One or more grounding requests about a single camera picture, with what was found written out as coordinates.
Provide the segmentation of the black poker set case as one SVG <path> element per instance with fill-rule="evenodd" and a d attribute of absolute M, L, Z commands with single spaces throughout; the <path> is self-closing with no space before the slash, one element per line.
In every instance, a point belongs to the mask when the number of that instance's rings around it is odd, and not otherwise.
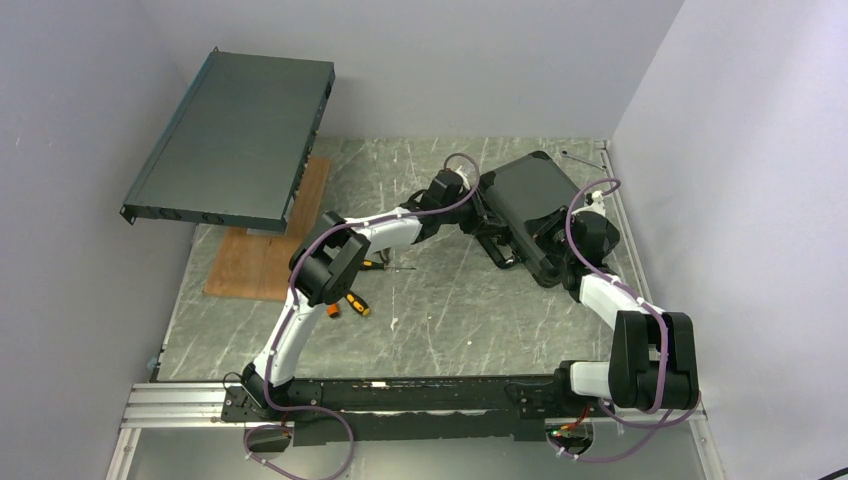
<path fill-rule="evenodd" d="M 477 193 L 504 223 L 496 236 L 474 236 L 496 267 L 510 269 L 523 265 L 536 282 L 543 253 L 536 246 L 536 233 L 558 214 L 565 220 L 585 205 L 588 193 L 565 174 L 543 151 L 531 152 L 481 177 Z M 577 257 L 593 272 L 595 269 L 577 251 L 571 232 L 566 237 Z"/>

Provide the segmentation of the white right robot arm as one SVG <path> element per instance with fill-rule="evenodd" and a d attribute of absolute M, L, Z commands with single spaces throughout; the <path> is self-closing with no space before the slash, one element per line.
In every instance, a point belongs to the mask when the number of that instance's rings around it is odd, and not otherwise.
<path fill-rule="evenodd" d="M 590 398 L 654 413 L 691 410 L 699 401 L 691 319 L 647 302 L 603 264 L 620 234 L 603 215 L 582 210 L 565 221 L 564 288 L 613 331 L 607 361 L 564 361 L 551 388 L 557 411 L 574 415 Z"/>

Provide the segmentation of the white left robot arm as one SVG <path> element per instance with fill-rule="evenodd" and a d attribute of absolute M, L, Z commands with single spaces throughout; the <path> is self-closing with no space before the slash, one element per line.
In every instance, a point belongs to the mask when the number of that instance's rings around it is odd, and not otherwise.
<path fill-rule="evenodd" d="M 473 231 L 483 219 L 483 192 L 494 178 L 493 171 L 486 172 L 467 188 L 459 172 L 445 168 L 428 188 L 393 210 L 363 218 L 323 214 L 290 259 L 284 308 L 270 338 L 241 374 L 248 407 L 264 420 L 285 411 L 286 391 L 320 316 L 319 307 L 349 293 L 367 256 L 420 243 L 446 224 Z"/>

